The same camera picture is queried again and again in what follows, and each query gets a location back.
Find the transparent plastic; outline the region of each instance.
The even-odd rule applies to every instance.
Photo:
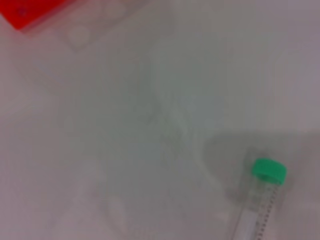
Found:
[[[279,186],[251,178],[232,240],[262,240]]]

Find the tube cap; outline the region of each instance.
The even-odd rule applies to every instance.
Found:
[[[258,158],[252,166],[251,173],[264,182],[282,185],[286,180],[287,168],[270,158]]]

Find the green cap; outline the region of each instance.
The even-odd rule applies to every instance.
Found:
[[[262,181],[282,185],[287,176],[287,168],[270,158],[258,158],[253,164],[252,174]]]

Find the red object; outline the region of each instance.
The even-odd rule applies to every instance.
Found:
[[[15,29],[22,29],[67,0],[0,0],[0,13]]]

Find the white table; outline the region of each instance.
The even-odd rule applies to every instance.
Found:
[[[223,240],[252,147],[290,170],[278,239],[316,239],[317,4],[99,4],[0,19],[0,239]]]

